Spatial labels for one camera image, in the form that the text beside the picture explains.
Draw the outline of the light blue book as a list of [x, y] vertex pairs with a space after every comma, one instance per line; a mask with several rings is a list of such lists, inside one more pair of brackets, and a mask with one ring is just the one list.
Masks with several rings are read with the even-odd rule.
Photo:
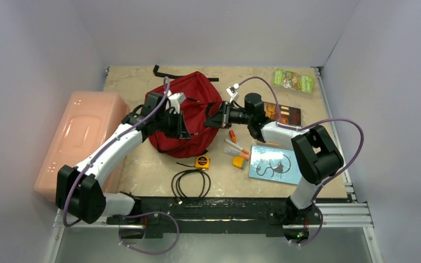
[[294, 151], [253, 145], [249, 178], [298, 185], [301, 172]]

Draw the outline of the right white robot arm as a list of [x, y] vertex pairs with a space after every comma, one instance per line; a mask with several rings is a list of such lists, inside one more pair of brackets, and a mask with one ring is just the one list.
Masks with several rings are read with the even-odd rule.
[[344, 158], [325, 127], [315, 125], [300, 130], [278, 124], [267, 116], [260, 94], [247, 94], [243, 107], [228, 101], [211, 102], [205, 113], [206, 127], [228, 129], [232, 124], [246, 125], [252, 138], [276, 143], [294, 152], [301, 178], [286, 204], [287, 219], [293, 223], [306, 218], [307, 208], [312, 206], [321, 183], [344, 165]]

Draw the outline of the dark brown book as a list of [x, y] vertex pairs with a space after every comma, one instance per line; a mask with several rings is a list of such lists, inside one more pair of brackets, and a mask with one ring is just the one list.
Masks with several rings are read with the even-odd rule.
[[299, 108], [264, 101], [264, 111], [267, 118], [273, 121], [301, 127], [301, 109]]

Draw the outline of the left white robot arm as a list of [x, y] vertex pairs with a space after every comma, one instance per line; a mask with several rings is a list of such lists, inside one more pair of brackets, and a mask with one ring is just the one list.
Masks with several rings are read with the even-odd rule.
[[127, 193], [105, 193], [107, 178], [126, 155], [155, 132], [172, 139], [190, 139], [180, 106], [184, 93], [151, 92], [143, 105], [125, 115], [113, 134], [90, 156], [75, 166], [62, 166], [57, 175], [56, 205], [63, 210], [63, 222], [71, 226], [67, 216], [92, 224], [101, 216], [120, 217], [128, 224], [141, 219], [135, 197]]

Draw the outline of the red student backpack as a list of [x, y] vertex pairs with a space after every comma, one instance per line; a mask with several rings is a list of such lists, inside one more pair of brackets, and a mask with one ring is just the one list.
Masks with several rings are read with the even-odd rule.
[[180, 104], [180, 110], [184, 112], [184, 122], [191, 138], [173, 139], [168, 138], [161, 131], [149, 136], [150, 144], [159, 152], [174, 158], [190, 158], [207, 153], [208, 146], [214, 140], [218, 128], [205, 127], [206, 113], [216, 113], [223, 102], [214, 82], [218, 77], [206, 77], [196, 71], [188, 75], [171, 75], [160, 72], [159, 66], [155, 65], [153, 73], [156, 77], [168, 77], [171, 80], [170, 91], [172, 93], [184, 93], [185, 101]]

